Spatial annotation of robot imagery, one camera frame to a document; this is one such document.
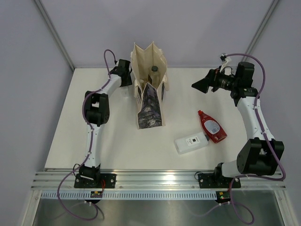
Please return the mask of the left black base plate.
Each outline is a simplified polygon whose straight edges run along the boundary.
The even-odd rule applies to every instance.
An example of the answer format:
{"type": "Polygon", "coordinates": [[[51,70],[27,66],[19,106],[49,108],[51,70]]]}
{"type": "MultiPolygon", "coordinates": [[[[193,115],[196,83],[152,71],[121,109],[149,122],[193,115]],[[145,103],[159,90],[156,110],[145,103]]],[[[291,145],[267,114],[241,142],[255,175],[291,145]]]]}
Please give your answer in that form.
{"type": "Polygon", "coordinates": [[[89,178],[85,178],[80,176],[79,174],[76,175],[74,188],[108,188],[113,189],[115,188],[116,184],[116,174],[112,173],[101,173],[100,178],[98,180],[92,180],[89,178]]]}

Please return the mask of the red bottle white label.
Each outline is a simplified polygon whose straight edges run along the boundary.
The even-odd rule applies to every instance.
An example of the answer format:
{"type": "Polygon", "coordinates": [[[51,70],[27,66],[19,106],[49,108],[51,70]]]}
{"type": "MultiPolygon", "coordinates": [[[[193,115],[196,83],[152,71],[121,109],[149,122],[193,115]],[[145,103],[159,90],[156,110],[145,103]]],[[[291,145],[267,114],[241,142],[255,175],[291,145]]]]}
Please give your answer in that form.
{"type": "Polygon", "coordinates": [[[217,144],[227,137],[224,129],[214,118],[201,110],[198,111],[198,116],[203,131],[213,143],[217,144]]]}

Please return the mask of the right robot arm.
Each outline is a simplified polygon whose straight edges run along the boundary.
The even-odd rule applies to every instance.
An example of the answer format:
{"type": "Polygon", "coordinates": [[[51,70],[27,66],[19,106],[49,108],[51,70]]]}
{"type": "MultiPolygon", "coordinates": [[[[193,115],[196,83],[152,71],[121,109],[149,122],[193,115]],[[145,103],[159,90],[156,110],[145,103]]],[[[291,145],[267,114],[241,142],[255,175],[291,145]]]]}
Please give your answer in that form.
{"type": "Polygon", "coordinates": [[[225,74],[224,67],[209,70],[205,78],[192,84],[192,88],[203,93],[209,89],[213,92],[218,89],[230,91],[242,116],[247,142],[236,160],[219,163],[213,173],[198,173],[200,188],[226,188],[229,185],[240,188],[240,175],[270,179],[284,152],[283,142],[276,141],[268,129],[257,97],[258,91],[252,87],[254,64],[240,62],[235,74],[230,75],[225,74]]]}

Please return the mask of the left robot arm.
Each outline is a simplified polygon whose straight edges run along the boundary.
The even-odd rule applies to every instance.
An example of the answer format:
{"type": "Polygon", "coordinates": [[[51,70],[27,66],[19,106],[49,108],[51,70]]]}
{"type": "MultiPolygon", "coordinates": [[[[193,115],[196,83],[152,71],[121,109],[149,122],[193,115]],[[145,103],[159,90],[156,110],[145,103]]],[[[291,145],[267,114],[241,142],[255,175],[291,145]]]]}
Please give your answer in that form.
{"type": "Polygon", "coordinates": [[[132,85],[130,61],[120,59],[115,64],[100,89],[85,93],[82,114],[87,123],[87,151],[76,175],[75,188],[115,187],[113,177],[100,172],[102,133],[110,117],[109,97],[116,89],[132,85]]]}

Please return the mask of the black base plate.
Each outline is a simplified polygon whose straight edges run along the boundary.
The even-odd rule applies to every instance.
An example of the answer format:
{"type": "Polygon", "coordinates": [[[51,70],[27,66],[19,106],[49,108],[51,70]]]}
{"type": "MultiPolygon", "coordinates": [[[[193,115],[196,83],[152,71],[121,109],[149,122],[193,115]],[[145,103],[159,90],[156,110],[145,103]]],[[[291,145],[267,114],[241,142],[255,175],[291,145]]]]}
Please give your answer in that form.
{"type": "Polygon", "coordinates": [[[108,188],[113,189],[115,188],[116,184],[116,174],[112,173],[101,173],[100,178],[98,180],[92,180],[89,178],[85,178],[80,176],[79,174],[76,175],[74,188],[108,188]]]}
{"type": "Polygon", "coordinates": [[[198,183],[200,188],[222,188],[229,189],[233,178],[227,178],[222,175],[215,175],[214,173],[199,173],[198,183]]]}

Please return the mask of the beige canvas tote bag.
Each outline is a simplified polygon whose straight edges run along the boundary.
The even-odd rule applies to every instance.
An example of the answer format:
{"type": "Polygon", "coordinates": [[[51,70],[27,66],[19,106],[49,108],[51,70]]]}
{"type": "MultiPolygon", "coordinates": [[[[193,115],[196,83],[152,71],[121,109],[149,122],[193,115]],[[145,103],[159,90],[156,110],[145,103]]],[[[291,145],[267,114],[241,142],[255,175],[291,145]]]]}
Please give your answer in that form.
{"type": "Polygon", "coordinates": [[[139,129],[165,126],[163,115],[164,93],[169,90],[167,61],[162,49],[152,42],[142,49],[136,43],[130,54],[134,76],[134,97],[137,102],[137,124],[139,129]],[[160,72],[158,87],[151,84],[150,71],[157,66],[160,72]]]}

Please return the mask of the right frame post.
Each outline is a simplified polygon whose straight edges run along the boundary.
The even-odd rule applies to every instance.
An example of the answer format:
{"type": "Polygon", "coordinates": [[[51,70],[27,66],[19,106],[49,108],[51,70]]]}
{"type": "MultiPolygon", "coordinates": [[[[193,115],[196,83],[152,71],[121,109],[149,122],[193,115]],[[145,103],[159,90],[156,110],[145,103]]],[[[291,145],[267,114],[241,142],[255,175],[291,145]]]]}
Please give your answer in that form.
{"type": "Polygon", "coordinates": [[[276,12],[281,0],[272,0],[271,4],[269,5],[266,13],[264,14],[254,36],[252,37],[245,54],[253,55],[253,52],[255,50],[255,47],[259,43],[261,36],[263,35],[264,31],[268,27],[269,21],[271,20],[272,16],[276,12]]]}

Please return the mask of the white rectangular bottle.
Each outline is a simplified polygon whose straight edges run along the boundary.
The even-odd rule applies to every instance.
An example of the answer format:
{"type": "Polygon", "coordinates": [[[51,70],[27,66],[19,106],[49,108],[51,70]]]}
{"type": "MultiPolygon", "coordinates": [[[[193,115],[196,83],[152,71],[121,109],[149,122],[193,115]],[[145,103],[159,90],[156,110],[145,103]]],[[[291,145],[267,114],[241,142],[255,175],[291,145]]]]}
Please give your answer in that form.
{"type": "Polygon", "coordinates": [[[178,154],[185,154],[204,148],[209,144],[209,136],[203,132],[176,139],[174,145],[178,154]]]}

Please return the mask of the frame post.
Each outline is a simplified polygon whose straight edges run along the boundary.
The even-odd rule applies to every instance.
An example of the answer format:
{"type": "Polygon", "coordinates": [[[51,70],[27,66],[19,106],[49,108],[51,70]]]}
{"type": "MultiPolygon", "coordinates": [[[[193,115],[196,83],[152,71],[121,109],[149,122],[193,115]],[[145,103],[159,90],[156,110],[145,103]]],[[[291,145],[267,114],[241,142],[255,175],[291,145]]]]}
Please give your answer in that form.
{"type": "Polygon", "coordinates": [[[276,12],[281,0],[272,0],[271,4],[269,5],[266,13],[264,14],[254,36],[252,37],[245,54],[253,55],[253,52],[255,50],[255,47],[259,43],[261,36],[263,35],[264,31],[268,27],[269,21],[271,20],[272,16],[276,12]]]}
{"type": "Polygon", "coordinates": [[[58,47],[62,57],[64,58],[66,64],[68,65],[68,67],[70,68],[70,70],[72,72],[75,71],[75,65],[70,57],[70,55],[68,54],[43,2],[41,0],[33,0],[32,1],[33,4],[35,5],[36,9],[38,10],[43,22],[45,23],[48,31],[50,32],[51,37],[53,38],[56,46],[58,47]]]}

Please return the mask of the left frame post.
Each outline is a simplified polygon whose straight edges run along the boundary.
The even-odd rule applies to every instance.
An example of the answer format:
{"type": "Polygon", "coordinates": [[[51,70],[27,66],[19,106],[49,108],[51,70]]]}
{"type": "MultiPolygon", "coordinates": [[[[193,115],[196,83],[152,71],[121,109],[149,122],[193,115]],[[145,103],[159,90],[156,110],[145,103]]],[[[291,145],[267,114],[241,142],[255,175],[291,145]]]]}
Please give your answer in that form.
{"type": "Polygon", "coordinates": [[[48,31],[50,32],[51,37],[53,38],[56,46],[58,47],[62,57],[64,58],[66,64],[68,65],[68,67],[70,68],[70,70],[72,72],[75,71],[75,65],[70,57],[70,55],[68,54],[43,2],[41,0],[33,0],[32,1],[33,4],[35,5],[36,9],[38,10],[43,22],[45,23],[48,31]]]}

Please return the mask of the clear square bottle black cap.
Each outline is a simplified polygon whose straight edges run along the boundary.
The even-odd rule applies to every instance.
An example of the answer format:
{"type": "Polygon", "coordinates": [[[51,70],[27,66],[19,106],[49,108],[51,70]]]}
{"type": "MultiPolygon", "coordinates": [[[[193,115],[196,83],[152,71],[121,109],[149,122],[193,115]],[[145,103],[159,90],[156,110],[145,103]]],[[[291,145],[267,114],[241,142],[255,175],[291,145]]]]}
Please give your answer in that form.
{"type": "Polygon", "coordinates": [[[158,87],[160,83],[160,72],[159,68],[155,65],[150,69],[150,78],[152,86],[158,87]]]}

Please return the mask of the aluminium mounting rail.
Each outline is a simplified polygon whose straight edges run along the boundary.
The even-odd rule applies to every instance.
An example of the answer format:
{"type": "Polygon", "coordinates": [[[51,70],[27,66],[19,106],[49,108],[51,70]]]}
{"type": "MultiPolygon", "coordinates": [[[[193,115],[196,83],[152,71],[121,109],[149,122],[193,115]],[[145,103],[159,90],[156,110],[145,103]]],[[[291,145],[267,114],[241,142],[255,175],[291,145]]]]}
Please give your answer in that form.
{"type": "MultiPolygon", "coordinates": [[[[102,173],[115,175],[114,190],[198,190],[195,170],[118,170],[102,169],[102,173]]],[[[47,169],[36,172],[32,190],[55,190],[69,173],[68,169],[47,169]]],[[[284,181],[261,178],[241,178],[242,190],[285,190],[284,181]]]]}

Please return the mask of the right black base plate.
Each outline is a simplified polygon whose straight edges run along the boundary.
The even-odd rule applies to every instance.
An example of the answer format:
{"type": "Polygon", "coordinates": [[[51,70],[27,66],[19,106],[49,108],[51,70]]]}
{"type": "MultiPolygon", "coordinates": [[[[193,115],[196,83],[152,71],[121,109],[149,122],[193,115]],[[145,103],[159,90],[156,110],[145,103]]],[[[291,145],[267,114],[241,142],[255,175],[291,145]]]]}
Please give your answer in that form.
{"type": "Polygon", "coordinates": [[[222,175],[215,175],[214,173],[199,173],[198,183],[200,188],[222,188],[229,189],[233,178],[227,178],[222,175]]]}

